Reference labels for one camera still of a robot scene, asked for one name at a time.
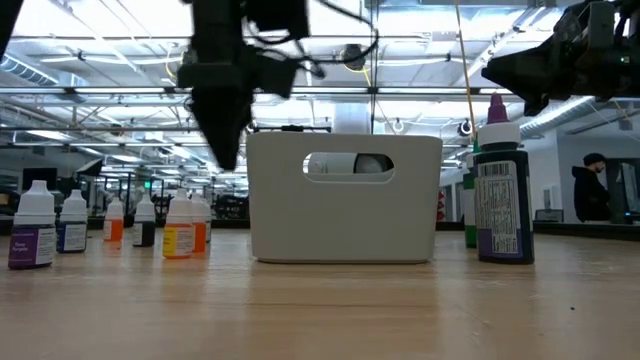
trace ceiling light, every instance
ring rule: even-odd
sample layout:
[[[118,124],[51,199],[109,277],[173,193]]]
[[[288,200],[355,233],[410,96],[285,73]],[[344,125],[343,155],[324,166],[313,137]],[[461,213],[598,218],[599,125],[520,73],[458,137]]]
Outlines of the ceiling light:
[[[183,157],[185,159],[190,159],[191,158],[191,153],[188,152],[187,150],[183,149],[180,146],[172,146],[172,147],[169,148],[169,151],[171,151],[175,155],[178,155],[178,156]]]
[[[434,94],[466,94],[467,90],[465,88],[380,88],[378,89],[380,94],[425,94],[425,95],[434,95]]]
[[[129,155],[111,155],[112,158],[116,159],[116,160],[120,160],[120,161],[124,161],[124,162],[139,162],[142,161],[142,159],[137,158],[135,156],[129,156]]]
[[[40,136],[40,137],[44,137],[47,139],[52,139],[52,140],[69,140],[72,139],[71,136],[69,135],[65,135],[59,131],[47,131],[47,130],[31,130],[31,131],[27,131],[27,133],[31,134],[31,135],[36,135],[36,136]]]
[[[161,169],[160,171],[167,175],[180,175],[180,171],[175,169]]]
[[[507,90],[507,89],[502,89],[502,88],[480,89],[480,95],[493,95],[493,94],[511,95],[513,93],[511,91]]]
[[[317,87],[317,86],[296,86],[291,89],[292,94],[366,94],[367,88],[356,87]]]
[[[162,79],[160,79],[160,80],[162,80],[162,81],[164,81],[164,82],[166,82],[166,83],[169,83],[169,84],[171,84],[172,86],[176,86],[176,83],[175,83],[173,80],[169,79],[169,78],[162,78]]]
[[[65,94],[63,88],[55,88],[55,87],[6,87],[0,88],[0,94],[3,95],[20,95],[20,94],[29,94],[29,95],[57,95],[57,94]]]
[[[80,149],[82,149],[82,151],[87,152],[87,153],[89,153],[89,154],[91,154],[91,155],[96,155],[96,156],[102,156],[102,155],[104,155],[103,153],[101,153],[101,152],[99,152],[99,151],[95,151],[95,150],[93,150],[93,149],[89,149],[89,148],[85,148],[85,147],[80,148]]]
[[[78,94],[164,94],[164,88],[161,87],[78,87],[75,88]]]
[[[95,147],[95,146],[99,146],[99,147],[118,147],[121,146],[121,144],[118,143],[71,143],[69,144],[70,146],[75,146],[75,147]]]

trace orange bottle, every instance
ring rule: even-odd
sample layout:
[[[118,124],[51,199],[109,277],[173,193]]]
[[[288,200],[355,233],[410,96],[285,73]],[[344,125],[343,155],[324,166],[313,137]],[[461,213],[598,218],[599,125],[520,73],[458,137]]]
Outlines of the orange bottle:
[[[104,241],[120,242],[124,233],[124,211],[120,199],[114,198],[104,217]]]
[[[162,256],[167,259],[188,259],[193,253],[193,217],[187,191],[179,189],[169,204],[167,222],[162,237]]]
[[[205,204],[199,194],[191,196],[191,215],[193,216],[193,253],[203,253],[207,249],[207,216]]]

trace bottle label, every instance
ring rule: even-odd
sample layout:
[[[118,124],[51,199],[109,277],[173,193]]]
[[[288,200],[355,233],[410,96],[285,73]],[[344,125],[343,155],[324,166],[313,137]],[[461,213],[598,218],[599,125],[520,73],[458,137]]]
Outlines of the bottle label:
[[[142,245],[142,223],[133,224],[133,245]]]
[[[163,256],[189,256],[193,252],[193,225],[169,224],[162,238]]]
[[[106,220],[104,222],[103,230],[104,230],[104,239],[111,240],[111,221]]]
[[[515,162],[480,164],[475,191],[480,255],[522,257],[522,229]]]
[[[9,266],[51,264],[56,251],[55,228],[17,228],[11,232]]]
[[[59,241],[64,251],[78,251],[87,248],[87,225],[65,224],[60,226]]]

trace dark blue bottle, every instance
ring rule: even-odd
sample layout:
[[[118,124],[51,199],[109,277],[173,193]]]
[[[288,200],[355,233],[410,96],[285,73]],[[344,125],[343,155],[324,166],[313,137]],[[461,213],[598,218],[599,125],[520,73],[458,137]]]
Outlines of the dark blue bottle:
[[[478,259],[533,264],[529,158],[518,150],[520,127],[509,122],[499,95],[491,97],[489,120],[478,129],[478,143],[482,150],[474,157]]]

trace black jacket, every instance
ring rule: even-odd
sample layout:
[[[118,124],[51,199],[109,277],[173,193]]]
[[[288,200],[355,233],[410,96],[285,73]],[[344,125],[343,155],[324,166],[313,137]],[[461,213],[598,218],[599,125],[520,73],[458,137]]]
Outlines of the black jacket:
[[[571,173],[576,178],[573,204],[578,219],[582,222],[609,220],[609,192],[600,184],[596,173],[577,166],[573,167]]]

